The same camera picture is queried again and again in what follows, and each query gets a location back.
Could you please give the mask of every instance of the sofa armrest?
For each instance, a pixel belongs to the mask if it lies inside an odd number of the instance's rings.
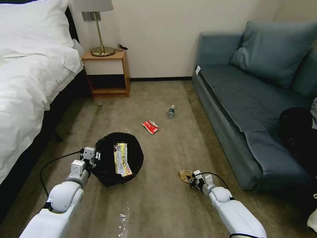
[[[242,43],[242,33],[202,32],[195,65],[228,64]]]

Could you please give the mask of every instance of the shoe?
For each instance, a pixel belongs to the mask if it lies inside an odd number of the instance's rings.
[[[317,233],[317,209],[309,216],[307,227]]]

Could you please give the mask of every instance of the yellow snack package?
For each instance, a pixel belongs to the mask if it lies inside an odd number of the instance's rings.
[[[114,155],[115,155],[116,173],[120,174],[122,177],[131,175],[132,172],[128,164],[127,144],[125,143],[115,144]]]

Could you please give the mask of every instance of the lamp shade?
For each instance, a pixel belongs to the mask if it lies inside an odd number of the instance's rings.
[[[113,10],[111,0],[73,0],[76,10],[81,12],[107,12]]]

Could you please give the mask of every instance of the wooden nightstand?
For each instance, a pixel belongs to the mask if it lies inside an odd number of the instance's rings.
[[[93,56],[88,50],[82,56],[86,76],[92,96],[121,96],[129,97],[130,93],[130,72],[126,51],[116,51],[115,54],[105,57]],[[120,87],[106,87],[114,81],[122,81]]]

